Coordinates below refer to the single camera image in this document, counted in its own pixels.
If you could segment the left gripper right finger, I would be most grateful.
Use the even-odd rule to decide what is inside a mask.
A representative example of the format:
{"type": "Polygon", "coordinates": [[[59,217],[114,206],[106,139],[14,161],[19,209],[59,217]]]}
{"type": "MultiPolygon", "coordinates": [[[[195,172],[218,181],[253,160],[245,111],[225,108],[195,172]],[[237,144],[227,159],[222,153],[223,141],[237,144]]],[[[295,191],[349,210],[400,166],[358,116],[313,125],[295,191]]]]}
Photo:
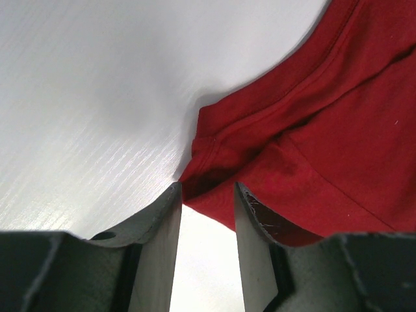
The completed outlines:
{"type": "Polygon", "coordinates": [[[261,203],[243,183],[234,185],[235,233],[246,311],[277,311],[295,293],[287,249],[322,239],[261,203]]]}

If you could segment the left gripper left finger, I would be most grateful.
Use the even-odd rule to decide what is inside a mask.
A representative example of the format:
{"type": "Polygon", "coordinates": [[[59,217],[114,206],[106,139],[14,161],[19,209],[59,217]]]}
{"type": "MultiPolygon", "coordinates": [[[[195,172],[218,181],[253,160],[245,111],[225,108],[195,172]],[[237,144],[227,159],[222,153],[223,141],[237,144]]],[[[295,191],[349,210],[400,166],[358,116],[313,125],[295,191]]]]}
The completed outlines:
{"type": "Polygon", "coordinates": [[[181,183],[91,242],[123,250],[112,311],[169,311],[181,223],[181,183]]]}

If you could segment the red t shirt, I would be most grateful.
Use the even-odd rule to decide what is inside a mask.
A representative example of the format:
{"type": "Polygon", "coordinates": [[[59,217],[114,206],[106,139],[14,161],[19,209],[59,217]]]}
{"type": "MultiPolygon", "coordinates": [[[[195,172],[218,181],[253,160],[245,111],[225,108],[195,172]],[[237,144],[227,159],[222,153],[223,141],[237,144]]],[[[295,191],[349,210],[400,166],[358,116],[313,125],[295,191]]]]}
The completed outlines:
{"type": "Polygon", "coordinates": [[[267,74],[199,111],[183,203],[234,228],[233,189],[321,237],[415,230],[415,2],[332,1],[267,74]]]}

